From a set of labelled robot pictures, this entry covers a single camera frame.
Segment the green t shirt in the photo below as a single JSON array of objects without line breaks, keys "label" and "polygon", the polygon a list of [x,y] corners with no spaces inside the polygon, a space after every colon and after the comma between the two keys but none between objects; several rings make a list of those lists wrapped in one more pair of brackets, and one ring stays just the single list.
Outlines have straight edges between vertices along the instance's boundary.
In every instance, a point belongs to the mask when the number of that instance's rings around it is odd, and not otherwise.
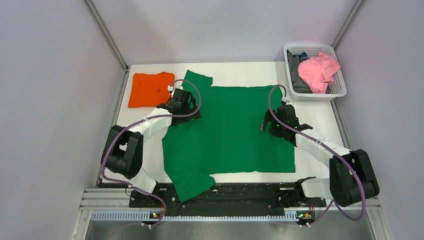
[{"label": "green t shirt", "polygon": [[213,78],[188,70],[183,88],[199,91],[199,119],[168,128],[162,139],[164,170],[180,201],[210,189],[214,174],[294,173],[294,146],[262,132],[269,106],[278,107],[272,86],[213,86]]}]

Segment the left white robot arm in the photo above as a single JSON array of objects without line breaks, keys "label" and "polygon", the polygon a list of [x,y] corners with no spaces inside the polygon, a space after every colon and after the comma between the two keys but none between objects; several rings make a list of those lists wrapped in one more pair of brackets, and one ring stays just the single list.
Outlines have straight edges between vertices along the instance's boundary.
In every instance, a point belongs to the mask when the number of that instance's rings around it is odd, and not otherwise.
[{"label": "left white robot arm", "polygon": [[201,117],[201,95],[175,88],[166,103],[134,123],[110,128],[101,157],[100,174],[104,180],[124,184],[141,194],[149,207],[166,204],[155,190],[157,182],[143,165],[144,144],[163,129],[185,124]]}]

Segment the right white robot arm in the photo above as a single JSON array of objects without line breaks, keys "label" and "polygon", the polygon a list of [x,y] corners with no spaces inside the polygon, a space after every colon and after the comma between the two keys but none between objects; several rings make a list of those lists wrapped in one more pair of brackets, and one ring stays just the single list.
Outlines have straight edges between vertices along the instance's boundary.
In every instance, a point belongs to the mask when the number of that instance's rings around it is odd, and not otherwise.
[{"label": "right white robot arm", "polygon": [[293,192],[297,205],[307,206],[313,198],[324,198],[348,207],[380,194],[368,153],[337,145],[320,136],[312,126],[301,124],[292,104],[283,103],[276,110],[267,109],[260,126],[260,131],[265,130],[309,153],[329,170],[328,178],[300,180],[301,187]]}]

